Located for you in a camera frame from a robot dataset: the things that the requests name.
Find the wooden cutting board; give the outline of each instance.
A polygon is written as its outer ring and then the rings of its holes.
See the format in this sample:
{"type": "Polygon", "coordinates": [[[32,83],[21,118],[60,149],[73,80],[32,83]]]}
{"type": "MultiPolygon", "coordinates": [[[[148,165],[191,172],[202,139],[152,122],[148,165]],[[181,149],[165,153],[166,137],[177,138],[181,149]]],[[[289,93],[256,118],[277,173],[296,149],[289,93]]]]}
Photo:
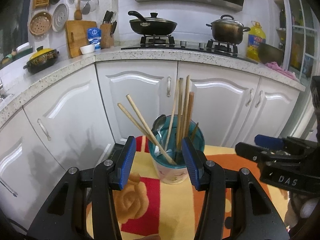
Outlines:
{"type": "Polygon", "coordinates": [[[65,25],[68,52],[71,58],[82,55],[80,47],[89,45],[87,29],[97,27],[93,21],[67,21],[65,25]]]}

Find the bottle label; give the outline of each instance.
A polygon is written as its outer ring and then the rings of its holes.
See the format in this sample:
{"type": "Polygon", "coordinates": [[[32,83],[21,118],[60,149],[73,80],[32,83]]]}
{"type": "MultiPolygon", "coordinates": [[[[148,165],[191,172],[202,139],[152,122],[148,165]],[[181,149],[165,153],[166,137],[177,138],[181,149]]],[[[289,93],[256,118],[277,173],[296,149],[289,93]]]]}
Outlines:
{"type": "Polygon", "coordinates": [[[260,43],[266,43],[266,39],[252,34],[248,35],[248,47],[252,46],[257,49],[260,43]]]}

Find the black glass cooktop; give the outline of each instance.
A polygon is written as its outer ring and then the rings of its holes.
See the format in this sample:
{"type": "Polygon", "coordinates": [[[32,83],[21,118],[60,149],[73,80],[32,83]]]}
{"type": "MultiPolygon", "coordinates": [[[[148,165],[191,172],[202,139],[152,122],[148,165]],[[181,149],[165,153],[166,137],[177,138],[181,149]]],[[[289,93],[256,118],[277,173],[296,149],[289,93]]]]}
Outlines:
{"type": "Polygon", "coordinates": [[[204,53],[210,53],[210,54],[215,54],[219,56],[224,56],[224,57],[231,57],[235,59],[240,59],[244,60],[247,62],[251,62],[254,64],[258,64],[256,61],[247,58],[246,56],[240,55],[240,54],[235,54],[235,53],[228,53],[224,51],[220,51],[217,49],[213,48],[204,48],[200,49],[199,46],[196,45],[187,45],[186,47],[181,47],[179,44],[135,44],[132,46],[124,47],[121,49],[179,49],[179,50],[189,50],[189,51],[196,51],[196,52],[204,52],[204,53]]]}

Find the white cabinet door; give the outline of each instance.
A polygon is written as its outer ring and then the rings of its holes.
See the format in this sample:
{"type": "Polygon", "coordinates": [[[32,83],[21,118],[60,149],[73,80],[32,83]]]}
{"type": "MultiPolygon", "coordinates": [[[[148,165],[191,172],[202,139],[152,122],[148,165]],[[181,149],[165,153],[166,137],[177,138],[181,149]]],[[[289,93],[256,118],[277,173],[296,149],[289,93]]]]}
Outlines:
{"type": "Polygon", "coordinates": [[[95,167],[113,148],[94,65],[54,84],[24,109],[44,145],[65,169],[95,167]]]}
{"type": "Polygon", "coordinates": [[[260,78],[248,117],[233,144],[254,145],[258,134],[278,137],[298,99],[299,91],[270,79],[260,78]]]}
{"type": "Polygon", "coordinates": [[[97,72],[103,103],[116,143],[124,144],[128,136],[141,135],[117,106],[117,103],[122,103],[139,120],[125,97],[127,94],[130,94],[150,128],[159,115],[171,114],[177,78],[176,61],[101,62],[97,63],[97,72]]]}
{"type": "Polygon", "coordinates": [[[0,206],[10,219],[28,229],[64,173],[22,109],[0,129],[0,206]]]}
{"type": "Polygon", "coordinates": [[[230,147],[249,112],[259,77],[227,68],[179,62],[178,77],[190,75],[195,93],[192,120],[205,144],[230,147]]]}

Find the yellow cooking oil bottle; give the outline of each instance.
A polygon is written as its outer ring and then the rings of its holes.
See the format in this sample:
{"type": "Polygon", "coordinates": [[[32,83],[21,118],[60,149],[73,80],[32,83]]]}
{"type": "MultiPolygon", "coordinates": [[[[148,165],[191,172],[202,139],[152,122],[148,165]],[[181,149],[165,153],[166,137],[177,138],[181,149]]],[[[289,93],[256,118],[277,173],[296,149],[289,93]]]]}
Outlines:
{"type": "Polygon", "coordinates": [[[247,57],[256,61],[260,61],[258,58],[259,44],[266,43],[266,34],[263,32],[260,23],[251,21],[253,27],[248,32],[248,48],[247,57]]]}

